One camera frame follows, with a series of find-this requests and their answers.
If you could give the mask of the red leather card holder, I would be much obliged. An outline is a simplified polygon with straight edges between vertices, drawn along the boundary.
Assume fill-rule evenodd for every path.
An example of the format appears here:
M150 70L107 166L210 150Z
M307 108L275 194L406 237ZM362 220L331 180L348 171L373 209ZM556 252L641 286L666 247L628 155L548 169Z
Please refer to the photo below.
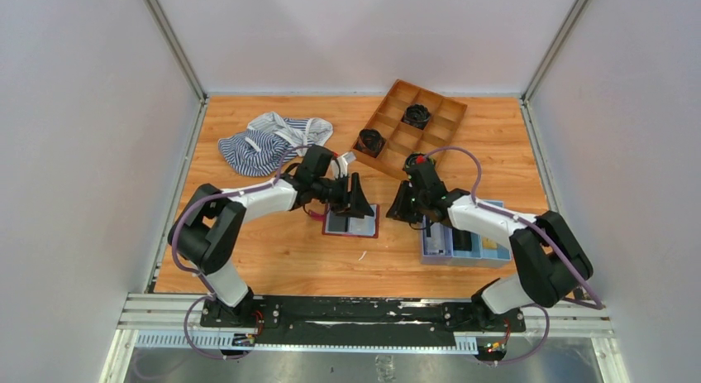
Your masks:
M370 207L374 216L363 218L342 217L330 211L326 207L324 213L307 210L304 212L312 219L322 223L322 234L337 237L377 238L379 236L379 205L374 203Z

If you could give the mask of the dark VIP credit card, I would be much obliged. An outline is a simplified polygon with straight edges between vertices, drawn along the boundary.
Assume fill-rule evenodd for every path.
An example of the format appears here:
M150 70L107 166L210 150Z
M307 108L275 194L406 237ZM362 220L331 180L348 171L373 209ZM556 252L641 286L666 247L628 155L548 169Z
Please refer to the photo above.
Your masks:
M452 229L452 248L453 252L457 254L458 252L472 252L473 251L473 241L472 233L463 230Z

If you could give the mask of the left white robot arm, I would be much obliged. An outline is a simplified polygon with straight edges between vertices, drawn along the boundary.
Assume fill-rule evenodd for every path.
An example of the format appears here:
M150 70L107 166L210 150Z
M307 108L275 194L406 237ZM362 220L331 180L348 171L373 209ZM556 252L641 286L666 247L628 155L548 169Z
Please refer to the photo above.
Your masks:
M351 153L337 155L324 146L300 146L297 164L280 165L274 178L239 189L200 185L169 231L174 264L197 276L209 297L235 309L253 295L238 274L232 255L241 227L264 216L293 211L316 200L329 212L348 218L375 215L356 173Z

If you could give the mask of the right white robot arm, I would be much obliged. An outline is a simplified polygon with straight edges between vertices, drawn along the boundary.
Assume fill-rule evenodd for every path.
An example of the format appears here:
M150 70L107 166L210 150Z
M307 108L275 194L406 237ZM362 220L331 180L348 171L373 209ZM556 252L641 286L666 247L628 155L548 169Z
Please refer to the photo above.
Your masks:
M486 237L510 252L516 273L472 297L488 313L505 314L529 304L550 308L593 275L589 258L559 213L517 213L467 190L448 190L425 155L409 157L403 170L408 177L398 199L408 212L398 220L419 215L429 223Z

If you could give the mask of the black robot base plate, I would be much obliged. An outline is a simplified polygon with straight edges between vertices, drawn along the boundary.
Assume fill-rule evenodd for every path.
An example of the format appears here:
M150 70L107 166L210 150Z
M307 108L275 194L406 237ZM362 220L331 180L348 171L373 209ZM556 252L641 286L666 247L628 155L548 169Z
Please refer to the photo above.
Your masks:
M204 328L250 328L265 345L447 347L457 333L523 333L520 309L490 314L469 300L256 296L236 309L208 300Z

